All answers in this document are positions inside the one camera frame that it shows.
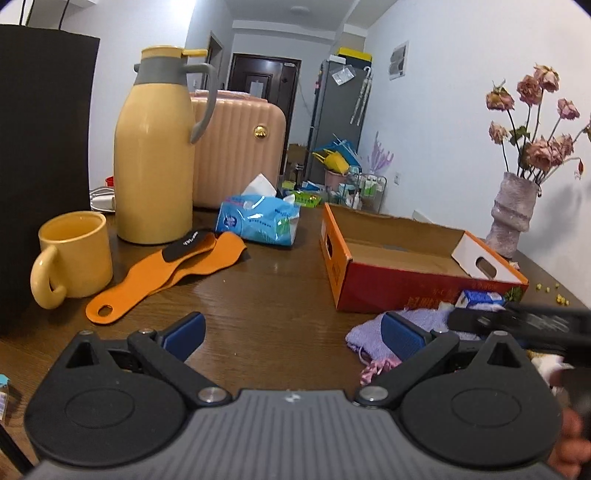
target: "gray thermos handle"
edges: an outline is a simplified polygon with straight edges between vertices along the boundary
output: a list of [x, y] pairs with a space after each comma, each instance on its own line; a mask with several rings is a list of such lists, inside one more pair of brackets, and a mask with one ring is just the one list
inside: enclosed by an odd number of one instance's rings
[[195, 124], [191, 131], [191, 143], [195, 143], [205, 133], [205, 129], [212, 119], [213, 111], [216, 107], [217, 100], [217, 70], [209, 63], [197, 63], [195, 65], [185, 65], [184, 71], [186, 73], [205, 73], [209, 77], [209, 93], [207, 94], [207, 107], [203, 120]]

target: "yellow thermos flask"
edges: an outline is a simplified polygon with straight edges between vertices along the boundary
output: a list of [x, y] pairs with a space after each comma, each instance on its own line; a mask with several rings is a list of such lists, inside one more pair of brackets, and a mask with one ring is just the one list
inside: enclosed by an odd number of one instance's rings
[[[115, 130], [117, 234], [141, 245], [178, 240], [193, 226], [194, 143], [216, 106], [217, 73], [207, 63], [187, 64], [207, 50], [156, 46], [142, 51], [138, 73]], [[195, 114], [188, 73], [211, 85], [203, 119]]]

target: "blue gripper pad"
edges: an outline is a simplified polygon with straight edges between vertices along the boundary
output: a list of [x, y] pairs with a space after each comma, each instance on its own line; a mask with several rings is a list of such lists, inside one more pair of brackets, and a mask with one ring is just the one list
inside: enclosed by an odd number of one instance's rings
[[184, 362], [205, 340], [205, 317], [199, 312], [189, 313], [160, 337], [162, 348]]
[[433, 335], [396, 312], [382, 317], [382, 341], [403, 362], [433, 340]]

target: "door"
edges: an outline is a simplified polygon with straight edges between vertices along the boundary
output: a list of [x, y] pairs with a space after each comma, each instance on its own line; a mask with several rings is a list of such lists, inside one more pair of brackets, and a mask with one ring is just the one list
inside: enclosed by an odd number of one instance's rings
[[[223, 78], [222, 78], [222, 61], [223, 61], [223, 45], [221, 42], [211, 33], [209, 37], [209, 46], [207, 47], [207, 58], [205, 63], [209, 63], [214, 66], [217, 70], [217, 81], [218, 88], [223, 89]], [[207, 83], [209, 77], [202, 75], [201, 79], [201, 90], [207, 90]]]
[[285, 114], [286, 132], [281, 160], [284, 172], [285, 155], [296, 101], [301, 60], [258, 55], [234, 54], [228, 90], [246, 92], [277, 105]]

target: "thermos lid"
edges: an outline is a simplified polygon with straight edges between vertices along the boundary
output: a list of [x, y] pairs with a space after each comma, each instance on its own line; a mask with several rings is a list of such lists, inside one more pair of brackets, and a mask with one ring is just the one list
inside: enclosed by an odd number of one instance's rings
[[172, 57], [180, 59], [182, 57], [207, 57], [207, 49], [199, 48], [197, 50], [188, 50], [171, 45], [155, 45], [142, 50], [142, 60], [152, 57]]

